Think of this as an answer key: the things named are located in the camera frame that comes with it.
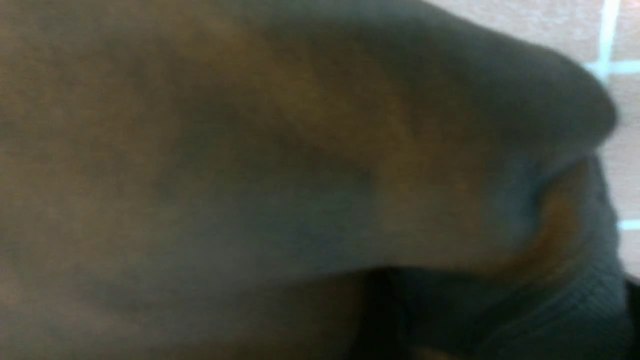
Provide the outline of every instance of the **tiled wall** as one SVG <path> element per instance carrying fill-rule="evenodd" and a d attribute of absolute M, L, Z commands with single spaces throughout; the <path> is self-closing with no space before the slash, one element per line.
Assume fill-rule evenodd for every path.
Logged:
<path fill-rule="evenodd" d="M 640 0 L 427 0 L 553 47 L 607 84 L 622 126 L 602 154 L 620 212 L 621 255 L 640 276 Z"/>

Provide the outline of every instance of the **ribbed fabric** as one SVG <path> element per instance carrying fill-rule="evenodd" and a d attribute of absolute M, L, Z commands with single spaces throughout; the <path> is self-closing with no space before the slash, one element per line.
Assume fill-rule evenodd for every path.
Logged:
<path fill-rule="evenodd" d="M 557 288 L 397 270 L 409 343 L 478 360 L 623 360 L 633 329 L 615 256 Z"/>

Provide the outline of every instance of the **dark fabric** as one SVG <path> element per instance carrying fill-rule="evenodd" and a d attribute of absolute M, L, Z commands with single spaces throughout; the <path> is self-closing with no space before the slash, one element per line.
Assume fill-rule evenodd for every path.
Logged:
<path fill-rule="evenodd" d="M 627 298 L 631 319 L 634 324 L 634 341 L 629 351 L 628 360 L 640 359 L 640 282 L 637 279 L 627 281 Z"/>

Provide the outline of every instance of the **human skin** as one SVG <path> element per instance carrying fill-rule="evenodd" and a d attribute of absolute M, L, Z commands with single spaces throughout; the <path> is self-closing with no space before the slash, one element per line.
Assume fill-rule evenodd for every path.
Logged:
<path fill-rule="evenodd" d="M 0 9 L 6 360 L 340 359 L 370 269 L 559 268 L 583 205 L 540 192 L 616 122 L 418 0 Z"/>

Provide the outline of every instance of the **tile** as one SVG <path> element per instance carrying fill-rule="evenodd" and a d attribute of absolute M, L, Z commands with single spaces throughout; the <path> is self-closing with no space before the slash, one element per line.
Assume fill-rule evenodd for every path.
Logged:
<path fill-rule="evenodd" d="M 620 218 L 640 219 L 640 126 L 621 126 L 601 154 Z"/>
<path fill-rule="evenodd" d="M 640 126 L 640 73 L 612 75 L 609 90 L 618 105 L 621 123 Z"/>
<path fill-rule="evenodd" d="M 620 258 L 627 272 L 640 277 L 640 231 L 623 231 L 620 239 Z"/>
<path fill-rule="evenodd" d="M 620 0 L 613 60 L 640 60 L 639 0 Z"/>
<path fill-rule="evenodd" d="M 427 0 L 510 35 L 553 47 L 577 61 L 598 58 L 604 0 Z"/>

